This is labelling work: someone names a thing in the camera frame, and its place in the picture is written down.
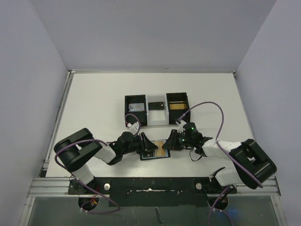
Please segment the black leather card holder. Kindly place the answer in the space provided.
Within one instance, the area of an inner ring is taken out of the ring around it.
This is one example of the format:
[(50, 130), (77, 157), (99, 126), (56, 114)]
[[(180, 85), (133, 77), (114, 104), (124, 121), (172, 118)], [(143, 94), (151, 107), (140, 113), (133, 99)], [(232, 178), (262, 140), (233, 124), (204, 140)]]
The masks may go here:
[(164, 159), (164, 158), (170, 158), (171, 154), (170, 151), (167, 149), (163, 149), (162, 146), (165, 144), (166, 140), (153, 140), (152, 143), (155, 144), (158, 149), (143, 153), (140, 156), (141, 161), (147, 161), (147, 160), (156, 160), (156, 159)]

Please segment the gold card from holder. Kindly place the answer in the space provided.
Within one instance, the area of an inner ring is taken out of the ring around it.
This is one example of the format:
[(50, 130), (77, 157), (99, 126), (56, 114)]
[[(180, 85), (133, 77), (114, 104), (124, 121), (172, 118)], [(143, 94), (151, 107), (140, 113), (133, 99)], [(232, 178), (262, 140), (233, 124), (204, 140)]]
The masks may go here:
[(154, 141), (154, 144), (158, 147), (155, 150), (155, 154), (154, 154), (156, 158), (163, 158), (166, 156), (166, 151), (165, 151), (165, 149), (162, 148), (164, 143), (165, 143), (165, 140)]

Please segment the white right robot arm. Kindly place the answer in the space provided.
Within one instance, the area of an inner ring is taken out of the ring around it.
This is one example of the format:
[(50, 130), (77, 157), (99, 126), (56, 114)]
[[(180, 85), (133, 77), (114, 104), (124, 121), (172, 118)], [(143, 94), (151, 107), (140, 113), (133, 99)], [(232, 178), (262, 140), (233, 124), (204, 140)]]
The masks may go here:
[(210, 175), (209, 186), (216, 193), (229, 185), (244, 184), (251, 189), (262, 187), (263, 182), (277, 171), (275, 163), (253, 139), (243, 142), (217, 141), (203, 136), (196, 128), (182, 133), (173, 129), (163, 148), (177, 151), (192, 148), (201, 158), (216, 157), (232, 161), (233, 167), (220, 166)]

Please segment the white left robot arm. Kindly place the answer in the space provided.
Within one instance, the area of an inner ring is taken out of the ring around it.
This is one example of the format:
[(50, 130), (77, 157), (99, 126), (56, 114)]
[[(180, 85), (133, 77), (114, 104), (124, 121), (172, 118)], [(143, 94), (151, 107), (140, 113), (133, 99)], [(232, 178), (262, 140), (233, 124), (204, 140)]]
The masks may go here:
[(102, 160), (107, 165), (115, 165), (125, 154), (136, 152), (141, 155), (157, 149), (158, 146), (143, 132), (137, 134), (136, 129), (123, 132), (116, 141), (108, 144), (95, 139), (90, 130), (83, 128), (59, 141), (54, 152), (56, 163), (79, 180), (79, 188), (89, 194), (96, 186), (95, 177), (87, 166), (91, 158)]

